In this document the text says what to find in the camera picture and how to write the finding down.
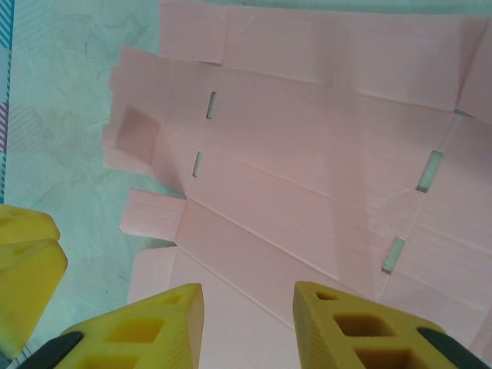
blue checkered pattern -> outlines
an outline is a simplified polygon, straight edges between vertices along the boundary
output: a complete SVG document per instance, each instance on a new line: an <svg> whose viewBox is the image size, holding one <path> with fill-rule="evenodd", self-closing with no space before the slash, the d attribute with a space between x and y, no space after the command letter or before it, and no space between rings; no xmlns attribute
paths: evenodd
<svg viewBox="0 0 492 369"><path fill-rule="evenodd" d="M14 31L14 2L15 0L0 0L0 48L6 51L5 57L0 58L0 65L6 66L7 78L5 96L0 96L0 204L4 202L5 175L7 169L7 134L8 107L10 102L10 68L12 66L12 41Z"/></svg>

crease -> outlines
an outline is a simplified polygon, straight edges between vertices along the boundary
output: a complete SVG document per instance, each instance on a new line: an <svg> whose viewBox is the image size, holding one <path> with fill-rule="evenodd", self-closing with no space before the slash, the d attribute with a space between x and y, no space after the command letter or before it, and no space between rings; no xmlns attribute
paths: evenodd
<svg viewBox="0 0 492 369"><path fill-rule="evenodd" d="M426 228L428 231L431 231L431 232L435 233L438 236L444 237L444 238L446 238L446 239L448 239L450 241L458 242L458 243L462 244L463 246L466 246L467 248L471 248L474 251L479 251L479 252L481 252L483 254L486 254L486 255L492 257L492 251L489 251L487 249L481 248L479 245L470 243L469 241L466 241L466 240L464 240L462 238L454 237L454 236L450 235L449 233L440 230L439 228L432 227L432 226L430 226L428 224L419 224L418 226L419 227Z"/></svg>
<svg viewBox="0 0 492 369"><path fill-rule="evenodd" d="M218 7L221 7L221 6L220 5L211 5L211 7L218 8ZM225 12L225 15L226 15L225 29L221 27L221 23L220 22L217 24L218 27L215 27L215 23L216 22L214 22L214 12L212 10L213 9L207 9L207 20L208 20L208 24L210 26L210 29L212 30L212 35L215 37L215 39L217 39L217 40L220 41L222 39L221 36L227 34L229 10L228 10L228 7L226 7L226 9L225 9L226 10L226 12Z"/></svg>
<svg viewBox="0 0 492 369"><path fill-rule="evenodd" d="M257 166L257 165L254 165L254 164L249 163L249 162L247 162L247 161L241 160L241 159L236 158L236 157L234 157L234 156L230 156L230 155L228 155L228 154L226 154L226 153L224 153L224 152L222 152L222 151L217 151L217 150L214 150L213 148L211 148L211 149L210 149L210 151L211 151L212 153L216 154L216 155L220 155L220 156L223 156L223 157L225 157L225 158L227 158L227 159L229 159L229 160L236 161L236 162L238 162L238 163L241 163L241 164L243 164L243 165L246 165L246 166L248 166L249 168L253 168L253 169L259 170L259 171L261 171L261 172L263 172L263 173L266 173L266 174L268 174L268 175L271 175L271 176L272 176L272 177L274 177L274 178L280 179L280 180L282 180L282 181L286 181L287 183L290 183L291 185L295 185L295 186L297 186L297 187L299 187L299 188L302 188L302 189L304 189L305 191L308 191L308 192L310 192L310 193L312 193L312 194L315 194L315 195L320 196L320 197L322 197L322 198L327 198L327 199L329 199L330 201L333 201L335 204L342 205L342 206L346 206L347 208L350 208L350 209L352 209L352 210L361 211L361 212L365 213L366 215L371 216L371 214L369 214L369 213L367 212L367 210L368 210L368 208L369 208L369 207L368 207L369 205L368 205L365 209L363 209L363 208L359 208L359 207L357 207L357 206L350 205L350 204L348 204L347 202L344 202L344 201L339 201L339 200L337 200L336 198L334 198L333 196L330 196L330 195L328 195L328 194L324 194L324 193L323 193L323 192L321 192L321 191L314 190L313 188L309 188L309 187L308 187L308 186L306 186L305 184L300 184L300 183L298 183L298 182L296 182L296 181L294 181L294 180L292 180L292 179L290 179L290 178L282 177L282 176L277 175L277 174L275 174L275 173L273 173L273 172L271 172L271 171L269 171L269 170L267 170L267 169L265 169L265 168L259 167L259 166Z"/></svg>
<svg viewBox="0 0 492 369"><path fill-rule="evenodd" d="M448 129L445 133L443 133L442 140L437 145L437 151L440 151L443 153L443 160L444 160L444 150L449 145L449 142L451 141L451 138L453 137L454 132L457 130L457 126L459 125L459 120L460 120L460 117L455 114L454 117L447 123Z"/></svg>
<svg viewBox="0 0 492 369"><path fill-rule="evenodd" d="M258 71L250 71L250 70L245 70L245 69L239 69L239 68L233 68L231 66L221 66L222 68L229 69L230 71L236 71L238 73L247 73L255 76L260 76L260 77L266 77L266 78L272 78L272 79L277 79L281 81L288 81L290 83L295 83L295 84L300 84L300 85L310 85L318 88L323 88L324 90L332 90L332 91L342 91L345 94L349 94L350 97L352 98L352 95L358 98L369 98L369 99L375 99L378 101L384 101L386 103L392 103L392 104L398 104L398 105L405 105L408 107L412 108L417 108L419 110L424 110L424 111L434 111L434 112L439 112L439 113L444 113L446 115L454 115L454 107L453 110L446 110L442 108L437 108L433 105L419 105L416 102L405 102L405 101L399 101L399 100L392 100L390 98L385 98L382 96L378 95L371 95L367 92L364 92L359 89L350 89L349 87L338 87L335 85L328 85L323 82L317 82L317 81L307 81L307 80L298 80L298 79L292 79L288 77L282 77L280 75L269 75L267 73L260 73Z"/></svg>
<svg viewBox="0 0 492 369"><path fill-rule="evenodd" d="M250 19L248 19L248 21L246 22L246 24L244 24L241 29L239 30L239 32L237 33L237 36L235 38L229 38L229 40L231 40L231 43L241 34L244 32L244 30L249 27L249 25L256 21L257 17L251 17Z"/></svg>
<svg viewBox="0 0 492 369"><path fill-rule="evenodd" d="M283 319L280 315L274 313L271 309L263 305L260 301L256 300L249 294L247 294L245 291L241 290L238 286L235 284L231 283L225 276L222 274L216 272L214 269L210 268L208 265L206 265L203 261L200 259L196 258L190 251L185 250L184 248L178 246L180 250L182 250L189 258L191 258L193 261L195 261L197 264L201 265L203 268L205 268L207 271L211 272L215 277L219 278L221 281L223 281L225 284L227 284L229 287L232 287L236 292L238 292L240 295L243 297L247 298L250 302L253 304L257 305L261 310L266 311L269 315L271 315L276 321L280 321L285 327L289 328L291 331L294 330L294 325L288 323L285 319Z"/></svg>
<svg viewBox="0 0 492 369"><path fill-rule="evenodd" d="M383 201L375 208L375 211L383 210L383 208L385 208L389 204L395 202L395 200L397 200L397 198L403 196L404 194L407 194L408 192L410 192L409 188L402 188L402 189L398 190L398 192L396 194L390 194L385 199L383 199Z"/></svg>
<svg viewBox="0 0 492 369"><path fill-rule="evenodd" d="M213 212L213 213L214 213L214 214L216 214L219 218L222 218L222 219L224 219L224 220L228 221L229 223L232 223L235 227L240 228L240 229L242 229L242 230L246 231L247 233L252 234L252 235L253 235L253 236L255 236L256 238L259 238L260 240L262 240L262 241L264 241L264 242L266 242L266 243L270 244L271 246L273 246L273 247L274 247L274 249L281 251L282 253L286 254L289 258L293 258L293 259L295 259L295 260L297 260L297 261L300 261L302 264L307 265L309 268L314 269L314 270L315 270L315 271L317 271L318 273L321 273L322 275L324 275L324 276L326 276L326 277L329 277L329 278L333 279L334 281L336 281L336 282L338 282L338 283L340 283L340 284L343 284L343 283L342 283L341 281L339 281L339 280L338 280L338 278L336 278L334 275L329 274L329 273L328 273L328 272L326 272L326 271L323 271L323 270L322 270L322 269L320 269L319 267L316 267L316 266L312 265L309 261L306 261L306 260L304 260L303 258L298 257L297 255L295 255L295 254L291 253L290 251L287 251L287 250L285 250L284 248L282 248L282 246L280 246L280 245L278 245L278 244L276 244L276 243L274 243L274 242L272 242L272 241L269 241L268 239L266 239L266 238L265 238L265 237L263 237L263 236L260 236L259 234L255 233L255 232L254 232L254 231L252 231L251 229L246 228L245 226L243 226L243 225L241 225L241 224L237 223L236 221L234 221L234 220L230 219L227 215L224 215L224 214L222 214L222 213L217 212L215 209L213 209L213 208L209 207L209 206L208 206L208 205L206 205L206 204L203 204L202 202L200 202L200 201L198 201L198 200L195 200L195 199L193 199L193 198L190 198L190 200L191 200L191 201L194 201L195 203L197 203L198 205L202 206L203 208L205 208L205 209L207 209L207 210L209 210L209 211Z"/></svg>
<svg viewBox="0 0 492 369"><path fill-rule="evenodd" d="M489 18L485 23L484 29L482 29L482 32L478 36L477 42L475 43L473 51L471 52L470 62L468 63L463 75L461 76L462 79L460 81L460 89L458 90L458 96L456 98L456 101L454 102L455 106L458 106L460 103L464 87L468 81L468 78L470 77L471 71L473 69L474 61L477 58L478 51L480 50L480 47L484 42L485 34L487 33L489 27L492 28L492 18Z"/></svg>
<svg viewBox="0 0 492 369"><path fill-rule="evenodd" d="M415 211L415 216L414 216L414 219L412 219L412 221L410 222L410 226L408 227L408 233L407 233L407 236L408 236L408 237L407 237L407 239L410 239L410 236L411 236L411 234L412 234L412 231L413 231L413 230L414 230L414 228L415 228L415 225L416 225L416 223L417 223L417 219L418 219L418 217L419 217L419 215L420 215L420 213L421 213L421 211L422 211L422 207L424 206L424 201L425 201L425 199L424 199L424 198L422 198L422 199L420 200L420 204L419 204L419 205L418 205L418 207L417 207L417 211ZM379 297L378 297L378 299L377 299L378 301L380 301L380 300L381 300L381 298L383 297L384 292L385 292L385 291L386 291L386 289L387 289L387 285L388 285L389 281L390 281L390 276L388 275L388 276L387 276L387 278L386 278L386 281L384 282L383 287L381 288L381 292L380 292Z"/></svg>
<svg viewBox="0 0 492 369"><path fill-rule="evenodd" d="M178 224L178 229L176 230L175 239L172 240L175 244L177 244L176 240L178 239L179 230L181 229L181 225L183 224L183 219L185 218L186 207L188 206L188 198L186 198L185 201L186 202L184 204L183 212L181 213L181 219L179 220L179 224Z"/></svg>

pink cardboard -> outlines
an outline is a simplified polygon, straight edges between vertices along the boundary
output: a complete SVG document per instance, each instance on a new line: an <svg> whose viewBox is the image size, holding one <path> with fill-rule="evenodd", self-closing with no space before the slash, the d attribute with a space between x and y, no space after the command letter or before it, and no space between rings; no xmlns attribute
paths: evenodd
<svg viewBox="0 0 492 369"><path fill-rule="evenodd" d="M435 321L483 354L492 127L453 111L462 86L460 101L486 91L473 76L488 20L196 5L162 5L168 58L122 50L103 135L107 162L188 197L171 227L156 227L170 201L156 194L125 225L175 236L171 285L209 281L214 298L247 301L281 332L294 282L316 281ZM444 158L423 193L432 151ZM406 243L387 274L395 238ZM244 329L245 315L218 310L213 324ZM208 329L210 347L235 342Z"/></svg>
<svg viewBox="0 0 492 369"><path fill-rule="evenodd" d="M492 123L492 22L484 32L470 67L458 108L483 121Z"/></svg>
<svg viewBox="0 0 492 369"><path fill-rule="evenodd" d="M199 281L205 320L200 368L298 369L295 332L178 248L171 287Z"/></svg>
<svg viewBox="0 0 492 369"><path fill-rule="evenodd" d="M452 111L486 22L173 2L161 52Z"/></svg>
<svg viewBox="0 0 492 369"><path fill-rule="evenodd" d="M224 6L197 2L162 4L161 40L166 42L161 42L161 53L169 58L220 64L227 24L228 8Z"/></svg>
<svg viewBox="0 0 492 369"><path fill-rule="evenodd" d="M186 200L131 190L120 231L135 236L174 241Z"/></svg>
<svg viewBox="0 0 492 369"><path fill-rule="evenodd" d="M128 303L144 300L171 288L177 248L140 251L133 261Z"/></svg>

light blue surface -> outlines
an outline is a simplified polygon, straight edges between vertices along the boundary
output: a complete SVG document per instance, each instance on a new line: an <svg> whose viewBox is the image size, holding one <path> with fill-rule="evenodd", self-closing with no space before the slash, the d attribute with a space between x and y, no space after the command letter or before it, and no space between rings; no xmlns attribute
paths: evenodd
<svg viewBox="0 0 492 369"><path fill-rule="evenodd" d="M492 0L237 4L492 14ZM111 106L110 68L122 45L158 52L158 0L18 0L14 35L5 200L53 216L69 259L30 342L34 350L67 326L124 305L134 256L161 244L125 236L118 223L131 188L165 188L104 168L100 146Z"/></svg>

cardboard flap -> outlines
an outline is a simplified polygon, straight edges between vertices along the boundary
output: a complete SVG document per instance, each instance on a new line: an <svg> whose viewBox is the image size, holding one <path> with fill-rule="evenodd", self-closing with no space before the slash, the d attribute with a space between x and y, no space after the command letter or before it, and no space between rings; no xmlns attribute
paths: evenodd
<svg viewBox="0 0 492 369"><path fill-rule="evenodd" d="M458 108L492 123L492 22L484 32L461 92Z"/></svg>
<svg viewBox="0 0 492 369"><path fill-rule="evenodd" d="M120 231L135 236L174 241L186 200L152 192L131 190Z"/></svg>
<svg viewBox="0 0 492 369"><path fill-rule="evenodd" d="M173 2L161 4L161 53L453 111L486 23Z"/></svg>

